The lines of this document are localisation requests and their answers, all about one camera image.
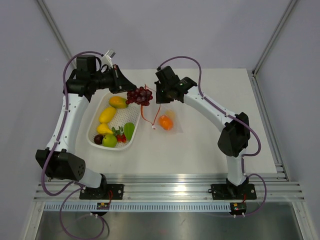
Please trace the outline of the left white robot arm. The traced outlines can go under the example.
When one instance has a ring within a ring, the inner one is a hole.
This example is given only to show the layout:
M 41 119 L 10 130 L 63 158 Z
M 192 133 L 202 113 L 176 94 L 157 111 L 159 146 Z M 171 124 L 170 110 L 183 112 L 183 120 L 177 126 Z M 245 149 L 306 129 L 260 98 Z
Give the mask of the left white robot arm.
M 41 187 L 55 197 L 66 187 L 51 192 L 45 178 L 68 180 L 66 184 L 78 185 L 80 191 L 91 197 L 103 199 L 110 193 L 106 177 L 86 167 L 86 162 L 75 155 L 76 139 L 83 115 L 97 90 L 108 89 L 112 94 L 124 93 L 136 88 L 112 63 L 112 55 L 96 51 L 84 51 L 73 56 L 68 62 L 76 61 L 76 68 L 69 78 L 62 73 L 63 103 L 54 133 L 45 149 L 36 152 L 35 159 L 42 168 Z

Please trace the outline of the purple grape bunch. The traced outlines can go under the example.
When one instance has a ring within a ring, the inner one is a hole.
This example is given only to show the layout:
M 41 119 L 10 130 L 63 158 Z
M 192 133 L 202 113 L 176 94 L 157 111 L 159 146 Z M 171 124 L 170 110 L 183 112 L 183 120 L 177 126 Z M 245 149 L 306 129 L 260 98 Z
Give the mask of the purple grape bunch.
M 143 107 L 147 107 L 150 105 L 150 101 L 153 99 L 153 91 L 148 87 L 138 87 L 135 90 L 128 91 L 126 93 L 126 101 L 127 105 L 129 104 L 137 104 Z

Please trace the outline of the yellow peach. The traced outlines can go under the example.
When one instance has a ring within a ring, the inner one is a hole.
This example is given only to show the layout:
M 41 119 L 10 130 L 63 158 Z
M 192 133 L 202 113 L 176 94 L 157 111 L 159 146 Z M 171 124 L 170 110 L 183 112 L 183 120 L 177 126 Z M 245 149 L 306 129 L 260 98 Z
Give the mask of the yellow peach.
M 175 114 L 175 112 L 173 111 L 173 110 L 167 110 L 166 112 L 165 112 L 165 114 L 169 117 L 169 118 L 171 118 L 171 119 L 175 119 L 175 117 L 176 117 L 176 114 Z

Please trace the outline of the orange green mango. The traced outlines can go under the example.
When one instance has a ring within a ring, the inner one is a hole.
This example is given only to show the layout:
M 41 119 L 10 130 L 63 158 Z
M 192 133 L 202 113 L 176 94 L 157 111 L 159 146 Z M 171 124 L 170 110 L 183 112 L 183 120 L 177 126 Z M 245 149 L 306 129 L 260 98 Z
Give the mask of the orange green mango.
M 125 109 L 128 107 L 127 99 L 120 96 L 113 96 L 109 99 L 109 105 L 116 109 Z

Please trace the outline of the orange fruit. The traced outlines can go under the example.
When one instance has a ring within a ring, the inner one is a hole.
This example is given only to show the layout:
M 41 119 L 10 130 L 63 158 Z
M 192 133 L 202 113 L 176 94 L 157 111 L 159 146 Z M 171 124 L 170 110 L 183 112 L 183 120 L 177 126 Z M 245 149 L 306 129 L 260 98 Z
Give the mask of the orange fruit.
M 158 118 L 158 124 L 166 131 L 170 131 L 174 127 L 174 123 L 167 115 L 161 115 Z

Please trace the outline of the clear zip top bag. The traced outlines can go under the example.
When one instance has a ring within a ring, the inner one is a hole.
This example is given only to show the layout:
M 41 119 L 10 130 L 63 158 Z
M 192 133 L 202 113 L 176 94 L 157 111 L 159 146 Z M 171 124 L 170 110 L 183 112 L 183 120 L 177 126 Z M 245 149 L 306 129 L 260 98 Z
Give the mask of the clear zip top bag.
M 182 134 L 183 129 L 181 121 L 179 120 L 178 111 L 174 107 L 166 106 L 165 104 L 156 104 L 156 91 L 146 84 L 144 85 L 145 90 L 149 90 L 153 93 L 153 99 L 149 101 L 148 106 L 140 106 L 140 116 L 142 119 L 151 125 L 151 128 L 154 131 L 159 133 L 169 133 L 173 134 Z M 146 110 L 152 110 L 155 107 L 155 114 L 148 118 L 145 115 Z

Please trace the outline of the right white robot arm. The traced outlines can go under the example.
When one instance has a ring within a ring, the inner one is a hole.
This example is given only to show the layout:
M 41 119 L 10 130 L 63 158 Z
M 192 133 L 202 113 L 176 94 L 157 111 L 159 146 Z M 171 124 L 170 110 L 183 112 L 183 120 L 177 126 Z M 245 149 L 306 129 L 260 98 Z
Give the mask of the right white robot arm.
M 179 101 L 197 110 L 220 132 L 217 142 L 219 150 L 226 156 L 227 179 L 221 194 L 239 198 L 245 192 L 249 180 L 243 174 L 242 155 L 246 152 L 250 131 L 245 125 L 249 118 L 245 113 L 227 112 L 221 105 L 206 98 L 200 84 L 189 77 L 180 79 L 170 66 L 158 67 L 155 73 L 156 103 L 168 104 Z

